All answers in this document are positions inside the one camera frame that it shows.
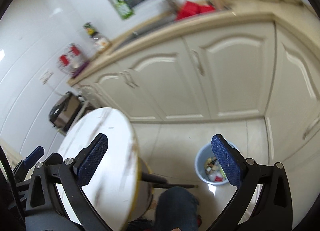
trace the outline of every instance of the cable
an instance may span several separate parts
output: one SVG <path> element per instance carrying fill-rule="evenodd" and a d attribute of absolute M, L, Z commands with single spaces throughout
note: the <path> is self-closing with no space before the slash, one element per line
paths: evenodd
<path fill-rule="evenodd" d="M 1 146 L 0 146 L 0 161 L 2 163 L 2 166 L 4 168 L 5 173 L 7 174 L 7 178 L 8 178 L 9 185 L 10 185 L 10 188 L 11 188 L 11 191 L 12 191 L 14 202 L 17 205 L 17 209 L 19 211 L 19 214 L 21 216 L 21 219 L 22 219 L 23 223 L 25 223 L 24 211 L 23 211 L 23 207 L 21 205 L 20 199 L 19 199 L 19 194 L 18 194 L 16 181 L 14 179 L 12 170 L 10 168 L 7 156 L 5 155 L 5 153 L 4 153 L 4 151 L 3 151 Z"/>
<path fill-rule="evenodd" d="M 53 87 L 51 87 L 51 85 L 50 85 L 48 82 L 46 82 L 46 84 L 48 85 L 48 87 L 49 87 L 55 94 L 57 94 L 57 95 L 59 95 L 59 96 L 61 96 L 61 97 L 64 96 L 64 95 L 62 95 L 61 93 L 57 92 Z"/>

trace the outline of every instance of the power outlet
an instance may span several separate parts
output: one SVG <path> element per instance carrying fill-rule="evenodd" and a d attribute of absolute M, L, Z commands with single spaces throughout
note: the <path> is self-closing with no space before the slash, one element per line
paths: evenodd
<path fill-rule="evenodd" d="M 42 84 L 46 84 L 48 82 L 48 80 L 51 78 L 51 76 L 53 75 L 53 72 L 50 71 L 49 69 L 47 69 L 40 77 L 40 81 L 42 82 Z"/>

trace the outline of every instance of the metal bolt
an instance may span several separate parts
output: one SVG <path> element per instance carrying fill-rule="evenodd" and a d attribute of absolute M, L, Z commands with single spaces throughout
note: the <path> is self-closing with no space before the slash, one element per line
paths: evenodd
<path fill-rule="evenodd" d="M 282 168 L 283 168 L 282 163 L 277 163 L 276 166 L 277 166 L 279 169 L 282 169 Z"/>
<path fill-rule="evenodd" d="M 254 160 L 251 159 L 251 158 L 248 158 L 248 159 L 246 160 L 246 162 L 247 162 L 247 164 L 249 164 L 249 165 L 254 165 Z"/>
<path fill-rule="evenodd" d="M 65 163 L 66 165 L 72 164 L 72 163 L 73 163 L 73 159 L 72 159 L 72 158 L 68 158 L 68 159 L 66 159 L 66 160 L 64 161 L 64 163 Z"/>
<path fill-rule="evenodd" d="M 42 162 L 39 162 L 39 163 L 36 164 L 36 168 L 39 169 L 39 168 L 42 167 L 42 165 L 43 165 L 43 163 L 42 163 Z"/>

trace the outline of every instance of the blue textured pad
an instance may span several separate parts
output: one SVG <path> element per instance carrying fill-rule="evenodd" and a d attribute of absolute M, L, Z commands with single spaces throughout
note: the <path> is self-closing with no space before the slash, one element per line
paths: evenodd
<path fill-rule="evenodd" d="M 246 167 L 242 165 L 244 158 L 237 149 L 232 148 L 221 134 L 216 134 L 211 140 L 211 149 L 230 184 L 240 188 Z"/>
<path fill-rule="evenodd" d="M 103 156 L 108 149 L 107 136 L 104 134 L 99 135 L 101 135 L 100 138 L 98 140 L 93 140 L 93 142 L 96 143 L 78 168 L 77 184 L 79 185 L 79 187 L 89 184 L 94 172 L 96 171 L 98 165 L 100 164 Z"/>
<path fill-rule="evenodd" d="M 38 146 L 34 149 L 27 158 L 23 160 L 24 168 L 31 169 L 33 165 L 37 163 L 37 161 L 44 155 L 44 149 L 42 146 Z"/>

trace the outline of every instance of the cabinet handle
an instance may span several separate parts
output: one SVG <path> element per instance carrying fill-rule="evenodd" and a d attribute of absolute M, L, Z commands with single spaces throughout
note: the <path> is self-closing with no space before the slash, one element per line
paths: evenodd
<path fill-rule="evenodd" d="M 302 139 L 305 140 L 307 135 L 310 134 L 312 129 L 320 122 L 320 115 L 308 126 L 307 130 L 304 132 Z"/>
<path fill-rule="evenodd" d="M 137 85 L 134 81 L 133 81 L 133 78 L 132 78 L 132 75 L 130 74 L 130 72 L 128 72 L 127 70 L 124 70 L 124 73 L 126 73 L 130 79 L 130 83 L 132 85 L 134 85 L 135 87 L 138 87 L 139 88 L 139 85 Z"/>
<path fill-rule="evenodd" d="M 119 72 L 119 74 L 124 78 L 124 82 L 131 88 L 134 88 L 134 86 L 130 85 L 129 80 L 127 76 L 123 72 Z"/>
<path fill-rule="evenodd" d="M 191 50 L 191 55 L 192 55 L 192 58 L 198 68 L 198 71 L 199 73 L 204 76 L 204 69 L 202 67 L 202 64 L 201 64 L 201 61 L 200 61 L 200 57 L 199 57 L 199 54 L 195 51 L 195 50 Z"/>

